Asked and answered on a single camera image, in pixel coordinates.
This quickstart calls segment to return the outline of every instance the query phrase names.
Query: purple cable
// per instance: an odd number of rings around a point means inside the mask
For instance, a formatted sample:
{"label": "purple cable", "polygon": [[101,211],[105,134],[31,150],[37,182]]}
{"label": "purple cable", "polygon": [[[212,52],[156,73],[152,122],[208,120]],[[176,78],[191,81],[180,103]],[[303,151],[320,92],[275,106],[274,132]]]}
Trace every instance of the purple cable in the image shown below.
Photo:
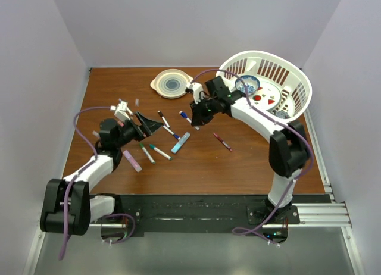
{"label": "purple cable", "polygon": [[[81,136],[81,138],[91,147],[91,149],[93,150],[93,153],[94,153],[94,156],[95,156],[95,160],[97,159],[98,157],[98,153],[96,152],[96,149],[95,147],[91,144],[91,142],[89,141],[89,139],[87,139],[81,131],[79,131],[78,127],[77,127],[77,123],[76,123],[76,120],[78,118],[78,116],[81,114],[81,113],[84,113],[86,111],[90,111],[90,110],[100,110],[100,109],[109,109],[110,107],[89,107],[89,108],[85,108],[84,110],[81,110],[80,112],[78,112],[76,114],[76,116],[74,116],[74,119],[73,119],[73,125],[74,125],[74,129],[76,130],[76,132],[79,134],[79,136]],[[86,164],[84,167],[82,167],[79,171],[78,171],[78,174],[74,175],[74,177],[72,178],[72,180],[69,182],[69,184],[67,185],[67,188],[66,188],[66,191],[65,191],[65,196],[64,196],[64,241],[63,241],[63,244],[61,246],[61,249],[60,249],[60,254],[58,256],[58,260],[62,260],[64,259],[64,256],[65,256],[65,252],[66,252],[66,247],[67,247],[67,242],[69,241],[70,239],[70,234],[69,234],[69,208],[68,208],[68,202],[69,202],[69,194],[70,194],[70,190],[71,190],[71,187],[73,186],[74,184],[74,181],[78,178],[78,176],[83,172],[85,171],[87,168],[89,168],[92,164],[94,164],[95,161],[91,161],[89,162],[88,164]]]}
{"label": "purple cable", "polygon": [[135,231],[135,226],[136,226],[135,219],[129,214],[109,214],[109,215],[105,216],[105,218],[110,218],[110,217],[128,217],[129,219],[132,220],[131,232],[125,238],[118,240],[118,241],[115,241],[115,242],[111,242],[111,244],[122,243],[122,242],[125,242],[126,240],[128,240],[128,238],[130,238],[131,235],[133,234],[133,232]]}
{"label": "purple cable", "polygon": [[[309,166],[304,171],[302,171],[299,174],[299,176],[295,178],[295,180],[297,180],[300,177],[306,175],[312,169],[312,167],[314,165],[314,162],[315,162],[314,152],[311,149],[310,144],[307,142],[307,140],[305,140],[305,138],[299,132],[297,132],[295,129],[293,129],[293,128],[291,128],[288,125],[285,125],[283,123],[277,122],[272,117],[270,117],[269,115],[267,115],[263,111],[259,110],[255,106],[253,106],[251,104],[251,101],[250,101],[247,85],[245,84],[244,80],[241,77],[239,77],[237,74],[235,74],[235,73],[232,73],[232,72],[227,71],[227,70],[221,70],[219,68],[211,68],[209,70],[205,70],[205,71],[202,71],[201,73],[199,73],[190,83],[194,83],[196,81],[196,79],[198,79],[201,75],[203,75],[205,73],[208,73],[210,71],[221,71],[223,73],[227,73],[227,74],[230,74],[230,75],[236,77],[243,84],[243,87],[245,88],[246,100],[247,100],[248,105],[250,106],[250,108],[252,108],[256,113],[259,113],[264,118],[266,118],[266,119],[270,120],[271,122],[273,122],[275,125],[279,125],[279,126],[282,126],[285,129],[288,129],[289,131],[291,131],[293,134],[295,134],[304,143],[304,145],[307,147],[307,150],[308,150],[308,153],[310,155],[311,161],[310,161]],[[281,197],[279,199],[279,202],[276,204],[276,206],[274,207],[272,212],[259,225],[257,225],[253,229],[247,229],[245,227],[235,227],[232,230],[232,233],[234,235],[248,235],[249,233],[254,233],[255,235],[257,235],[257,236],[259,236],[259,237],[269,241],[270,243],[277,244],[276,242],[274,242],[274,241],[272,241],[270,239],[267,239],[263,235],[257,233],[257,230],[260,229],[261,227],[263,227],[263,225],[265,225],[272,218],[272,216],[276,213],[276,211],[278,210],[278,208],[280,206],[280,203],[282,203],[282,201],[284,200],[284,198],[287,195],[287,193],[288,193],[289,189],[291,188],[292,184],[293,184],[293,181],[289,182],[289,184],[286,186],[286,189],[285,189],[284,193],[281,195]]]}

